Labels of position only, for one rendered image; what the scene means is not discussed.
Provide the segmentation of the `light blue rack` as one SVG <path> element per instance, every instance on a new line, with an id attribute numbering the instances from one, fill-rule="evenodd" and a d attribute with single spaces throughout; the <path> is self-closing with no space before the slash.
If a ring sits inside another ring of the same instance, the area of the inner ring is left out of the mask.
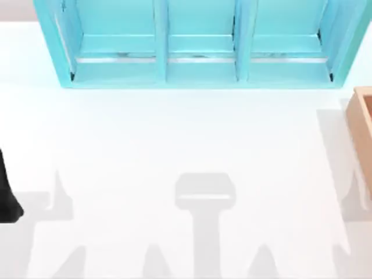
<path id="1" fill-rule="evenodd" d="M 63 88 L 340 88 L 372 0 L 33 0 Z"/>

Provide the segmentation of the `salmon-coloured shallow box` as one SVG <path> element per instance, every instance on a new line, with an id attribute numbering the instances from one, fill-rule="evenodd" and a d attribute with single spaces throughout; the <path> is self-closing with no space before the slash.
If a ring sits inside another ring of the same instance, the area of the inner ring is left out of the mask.
<path id="1" fill-rule="evenodd" d="M 372 200 L 372 86 L 354 88 L 346 107 L 346 121 Z"/>

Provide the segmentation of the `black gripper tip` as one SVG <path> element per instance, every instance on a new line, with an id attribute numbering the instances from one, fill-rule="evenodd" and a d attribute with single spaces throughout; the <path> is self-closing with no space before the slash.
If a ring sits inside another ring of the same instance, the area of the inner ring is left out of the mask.
<path id="1" fill-rule="evenodd" d="M 24 210 L 10 187 L 0 149 L 0 223 L 16 223 L 23 215 Z"/>

